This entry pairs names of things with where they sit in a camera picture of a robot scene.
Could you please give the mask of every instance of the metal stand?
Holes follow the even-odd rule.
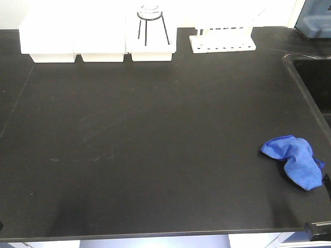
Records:
[[[168,32],[167,32],[166,25],[164,23],[164,17],[163,17],[163,12],[162,11],[161,11],[161,13],[160,13],[160,15],[158,17],[152,18],[152,19],[143,18],[142,16],[139,15],[138,12],[137,12],[137,16],[140,19],[139,20],[138,39],[140,39],[141,20],[144,20],[145,21],[145,46],[147,46],[147,21],[154,21],[154,20],[158,20],[159,18],[162,18],[163,28],[164,28],[164,31],[165,31],[165,35],[167,37],[167,42],[168,42],[168,45],[170,45],[169,38],[168,38]]]

